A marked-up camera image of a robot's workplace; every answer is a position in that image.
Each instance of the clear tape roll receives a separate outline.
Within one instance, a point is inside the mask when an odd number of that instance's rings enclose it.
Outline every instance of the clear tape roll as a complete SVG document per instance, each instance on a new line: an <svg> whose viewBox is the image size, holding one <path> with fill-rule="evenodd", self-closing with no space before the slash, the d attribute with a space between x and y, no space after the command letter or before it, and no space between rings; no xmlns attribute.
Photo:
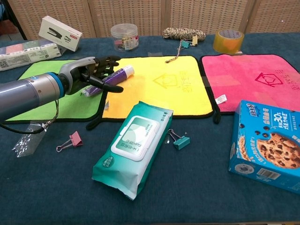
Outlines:
<svg viewBox="0 0 300 225"><path fill-rule="evenodd" d="M240 50L244 34L237 30L219 30L216 32L213 44L219 53L234 54Z"/></svg>

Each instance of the product box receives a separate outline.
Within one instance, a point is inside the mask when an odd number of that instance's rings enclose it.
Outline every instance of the product box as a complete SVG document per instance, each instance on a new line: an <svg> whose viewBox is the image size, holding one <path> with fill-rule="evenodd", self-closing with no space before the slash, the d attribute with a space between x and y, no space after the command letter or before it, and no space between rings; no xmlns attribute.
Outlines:
<svg viewBox="0 0 300 225"><path fill-rule="evenodd" d="M300 112L242 100L229 171L300 194Z"/></svg>
<svg viewBox="0 0 300 225"><path fill-rule="evenodd" d="M55 20L50 16L45 16L42 20L39 36L61 45L75 52L78 48L82 33Z"/></svg>
<svg viewBox="0 0 300 225"><path fill-rule="evenodd" d="M0 48L0 71L61 56L66 49L45 39Z"/></svg>

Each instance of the blue tablecloth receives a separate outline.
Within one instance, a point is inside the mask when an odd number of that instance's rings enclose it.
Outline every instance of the blue tablecloth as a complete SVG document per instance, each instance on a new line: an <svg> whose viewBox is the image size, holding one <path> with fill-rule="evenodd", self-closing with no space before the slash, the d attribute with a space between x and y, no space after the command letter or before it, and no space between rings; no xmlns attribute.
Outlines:
<svg viewBox="0 0 300 225"><path fill-rule="evenodd" d="M199 59L218 54L212 48L213 39L208 35L180 55ZM300 70L299 40L299 33L247 34L242 51L278 54ZM1 42L0 47L13 43ZM178 44L161 37L140 37L138 49L120 53L109 38L84 39L77 52L68 51L58 59L175 55ZM0 83L17 79L28 67L0 72ZM21 135L0 129L0 224L300 221L300 195L228 172L233 116L223 116L218 125L211 117L173 120L172 128L179 134L187 132L191 144L181 151L163 144L145 188L133 202L91 179L93 165L121 123L104 122L92 131L85 130L86 124L54 123L36 152L22 158L11 150ZM58 154L55 147L76 130L83 146Z"/></svg>

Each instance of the wet wipes package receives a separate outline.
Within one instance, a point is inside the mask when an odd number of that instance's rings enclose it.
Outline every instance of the wet wipes package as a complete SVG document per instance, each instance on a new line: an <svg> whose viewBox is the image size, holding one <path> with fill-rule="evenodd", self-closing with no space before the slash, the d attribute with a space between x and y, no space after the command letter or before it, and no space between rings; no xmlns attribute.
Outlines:
<svg viewBox="0 0 300 225"><path fill-rule="evenodd" d="M300 194L300 112L242 100L229 171Z"/></svg>
<svg viewBox="0 0 300 225"><path fill-rule="evenodd" d="M172 115L172 110L144 102L135 105L106 153L94 165L92 179L135 199L170 128Z"/></svg>

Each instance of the wicker wall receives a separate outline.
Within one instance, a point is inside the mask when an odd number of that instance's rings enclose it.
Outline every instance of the wicker wall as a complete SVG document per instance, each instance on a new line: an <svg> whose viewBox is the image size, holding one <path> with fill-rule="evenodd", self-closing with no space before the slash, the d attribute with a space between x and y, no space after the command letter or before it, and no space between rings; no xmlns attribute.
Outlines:
<svg viewBox="0 0 300 225"><path fill-rule="evenodd" d="M300 0L8 0L26 37L38 38L41 19L52 16L83 33L109 37L118 23L134 23L139 35L166 27L231 28L242 32L300 32Z"/></svg>

